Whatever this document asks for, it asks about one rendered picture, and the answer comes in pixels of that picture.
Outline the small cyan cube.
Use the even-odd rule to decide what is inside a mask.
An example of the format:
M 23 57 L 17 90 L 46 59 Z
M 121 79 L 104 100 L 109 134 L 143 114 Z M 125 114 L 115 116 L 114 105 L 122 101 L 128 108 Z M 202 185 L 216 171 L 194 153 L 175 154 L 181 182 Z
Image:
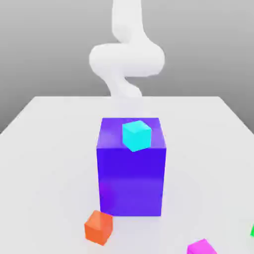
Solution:
M 151 147 L 152 129 L 141 120 L 123 124 L 122 134 L 123 144 L 131 152 Z

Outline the small orange cube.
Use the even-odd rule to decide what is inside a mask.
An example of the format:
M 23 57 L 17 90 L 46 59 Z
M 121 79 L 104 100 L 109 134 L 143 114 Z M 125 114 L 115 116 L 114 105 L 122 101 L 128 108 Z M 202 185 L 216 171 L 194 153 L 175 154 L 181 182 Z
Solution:
M 113 231 L 112 215 L 94 210 L 84 224 L 85 238 L 94 243 L 104 245 Z

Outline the small magenta cube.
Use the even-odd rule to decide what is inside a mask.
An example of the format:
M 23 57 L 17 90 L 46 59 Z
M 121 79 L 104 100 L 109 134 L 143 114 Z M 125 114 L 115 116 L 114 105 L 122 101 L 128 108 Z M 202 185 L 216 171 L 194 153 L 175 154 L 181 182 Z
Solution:
M 187 254 L 217 254 L 217 252 L 206 239 L 202 239 L 188 245 Z

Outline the large purple box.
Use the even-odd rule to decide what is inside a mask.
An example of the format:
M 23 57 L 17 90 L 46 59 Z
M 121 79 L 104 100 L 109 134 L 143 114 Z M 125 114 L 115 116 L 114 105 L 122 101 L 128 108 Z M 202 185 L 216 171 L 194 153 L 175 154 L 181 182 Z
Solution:
M 136 118 L 102 118 L 96 147 L 100 210 L 113 216 L 160 216 L 166 143 L 158 118 L 143 118 L 151 127 L 151 147 L 130 151 L 122 125 Z

